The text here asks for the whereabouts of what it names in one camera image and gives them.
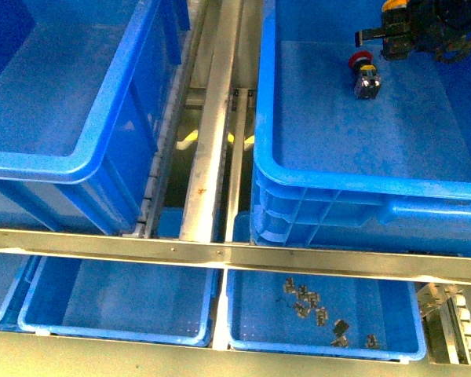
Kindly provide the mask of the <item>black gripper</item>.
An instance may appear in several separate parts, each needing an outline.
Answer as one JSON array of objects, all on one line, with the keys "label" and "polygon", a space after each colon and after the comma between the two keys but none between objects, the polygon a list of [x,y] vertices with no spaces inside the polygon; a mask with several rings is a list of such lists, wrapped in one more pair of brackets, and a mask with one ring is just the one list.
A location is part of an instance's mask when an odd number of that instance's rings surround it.
[{"label": "black gripper", "polygon": [[381,55],[403,60],[410,52],[432,53],[440,63],[458,63],[471,54],[471,1],[410,1],[406,20],[383,20],[383,27],[357,31],[356,47],[382,38]]}]

